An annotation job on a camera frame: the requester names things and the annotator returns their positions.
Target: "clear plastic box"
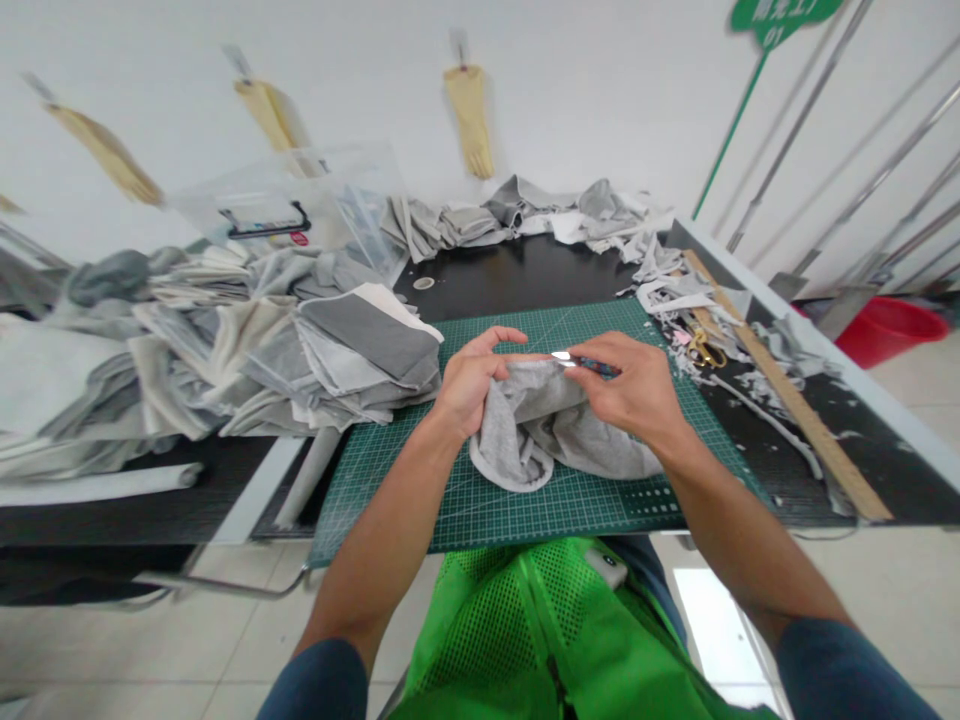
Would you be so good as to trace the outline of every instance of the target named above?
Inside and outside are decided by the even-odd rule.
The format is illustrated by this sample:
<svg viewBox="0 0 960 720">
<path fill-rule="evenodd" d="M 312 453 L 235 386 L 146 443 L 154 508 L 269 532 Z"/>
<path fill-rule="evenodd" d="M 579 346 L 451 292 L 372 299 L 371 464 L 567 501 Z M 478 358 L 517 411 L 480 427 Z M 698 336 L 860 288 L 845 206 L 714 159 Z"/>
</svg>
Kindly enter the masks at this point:
<svg viewBox="0 0 960 720">
<path fill-rule="evenodd" d="M 388 277 L 406 253 L 380 221 L 389 197 L 402 194 L 393 151 L 382 144 L 277 153 L 168 196 L 167 205 L 212 243 L 346 248 Z"/>
</svg>

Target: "green mesh vest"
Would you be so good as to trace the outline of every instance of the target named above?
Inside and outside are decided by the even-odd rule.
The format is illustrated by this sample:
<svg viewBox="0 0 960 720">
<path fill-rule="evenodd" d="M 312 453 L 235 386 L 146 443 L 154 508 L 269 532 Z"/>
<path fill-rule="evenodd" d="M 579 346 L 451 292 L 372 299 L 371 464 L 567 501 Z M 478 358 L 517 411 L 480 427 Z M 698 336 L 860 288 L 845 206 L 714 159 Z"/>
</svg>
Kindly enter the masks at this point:
<svg viewBox="0 0 960 720">
<path fill-rule="evenodd" d="M 777 718 L 727 705 L 593 547 L 622 562 L 592 538 L 449 553 L 391 718 Z"/>
</svg>

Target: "green cutting mat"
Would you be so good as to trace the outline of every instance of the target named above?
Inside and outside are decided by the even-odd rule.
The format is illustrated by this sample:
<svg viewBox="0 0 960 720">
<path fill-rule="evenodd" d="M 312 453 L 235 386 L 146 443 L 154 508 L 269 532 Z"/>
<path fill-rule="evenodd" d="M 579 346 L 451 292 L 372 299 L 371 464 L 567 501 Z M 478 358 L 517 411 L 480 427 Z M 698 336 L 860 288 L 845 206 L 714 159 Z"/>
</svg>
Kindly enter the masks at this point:
<svg viewBox="0 0 960 720">
<path fill-rule="evenodd" d="M 659 330 L 634 298 L 594 305 L 491 315 L 435 323 L 446 338 L 440 365 L 491 325 L 523 330 L 527 345 L 504 343 L 498 352 L 563 350 L 608 330 L 666 349 Z M 730 471 L 769 505 L 750 468 L 720 426 L 696 385 L 674 367 L 680 404 L 700 437 Z M 398 411 L 390 425 L 353 429 L 323 503 L 310 553 L 326 567 L 390 470 L 400 448 L 431 404 Z M 464 445 L 454 463 L 430 552 L 509 545 L 563 535 L 610 534 L 683 527 L 677 499 L 664 475 L 607 480 L 557 463 L 553 478 L 533 493 L 512 493 L 473 467 Z"/>
</svg>

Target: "scissors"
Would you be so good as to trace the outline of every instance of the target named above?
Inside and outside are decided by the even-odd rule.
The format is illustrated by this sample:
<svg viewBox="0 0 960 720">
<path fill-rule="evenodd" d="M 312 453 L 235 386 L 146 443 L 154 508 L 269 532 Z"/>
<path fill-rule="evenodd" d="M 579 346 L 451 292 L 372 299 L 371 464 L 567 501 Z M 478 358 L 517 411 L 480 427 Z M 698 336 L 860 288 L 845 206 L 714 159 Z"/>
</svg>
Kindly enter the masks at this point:
<svg viewBox="0 0 960 720">
<path fill-rule="evenodd" d="M 620 370 L 613 367 L 613 365 L 607 365 L 606 363 L 591 360 L 590 358 L 576 357 L 566 350 L 558 350 L 550 354 L 553 355 L 554 360 L 564 367 L 585 367 L 599 374 L 604 380 L 612 380 L 620 374 Z"/>
<path fill-rule="evenodd" d="M 721 368 L 727 364 L 727 356 L 723 350 L 710 344 L 706 330 L 699 325 L 691 327 L 690 330 L 693 332 L 693 339 L 687 345 L 687 355 L 694 365 Z"/>
</svg>

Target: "work table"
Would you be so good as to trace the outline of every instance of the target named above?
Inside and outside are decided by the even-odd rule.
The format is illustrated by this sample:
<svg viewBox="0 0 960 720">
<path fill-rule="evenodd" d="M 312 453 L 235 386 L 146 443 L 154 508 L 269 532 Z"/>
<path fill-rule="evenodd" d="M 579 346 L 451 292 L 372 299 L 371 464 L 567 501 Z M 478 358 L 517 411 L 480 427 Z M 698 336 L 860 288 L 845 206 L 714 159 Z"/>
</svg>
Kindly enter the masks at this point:
<svg viewBox="0 0 960 720">
<path fill-rule="evenodd" d="M 669 242 L 696 249 L 722 284 L 751 290 L 755 301 L 748 320 L 769 323 L 788 311 L 782 300 L 700 233 L 694 223 L 683 221 L 675 226 Z M 395 290 L 416 305 L 422 319 L 430 323 L 606 302 L 629 287 L 635 271 L 636 266 L 620 262 L 616 251 L 596 255 L 582 245 L 564 246 L 551 236 L 541 235 L 486 248 L 444 252 L 432 261 L 408 264 Z M 430 289 L 415 290 L 413 283 L 422 277 L 436 282 Z M 847 454 L 892 511 L 895 524 L 960 525 L 960 494 L 948 481 L 957 482 L 958 458 L 859 368 L 842 355 L 839 360 L 849 366 L 844 383 L 850 389 L 818 376 L 808 381 L 804 396 L 840 436 Z M 734 375 L 752 369 L 737 365 L 731 362 L 720 372 L 734 386 Z M 852 524 L 852 520 L 830 510 L 822 485 L 811 477 L 804 460 L 767 423 L 732 403 L 725 391 L 712 387 L 701 390 L 772 497 L 773 509 L 785 524 Z M 177 462 L 198 459 L 211 465 L 197 487 L 82 506 L 0 509 L 0 544 L 172 545 L 242 542 L 249 537 L 311 537 L 315 528 L 310 518 L 315 522 L 325 490 L 323 481 L 312 508 L 308 506 L 303 516 L 306 524 L 285 532 L 272 527 L 307 442 L 216 437 L 200 443 L 182 442 L 175 451 Z M 161 464 L 169 459 L 157 458 Z M 336 462 L 335 455 L 331 464 Z M 330 475 L 328 470 L 325 480 Z M 238 522 L 238 516 L 244 515 L 246 519 L 241 517 Z"/>
</svg>

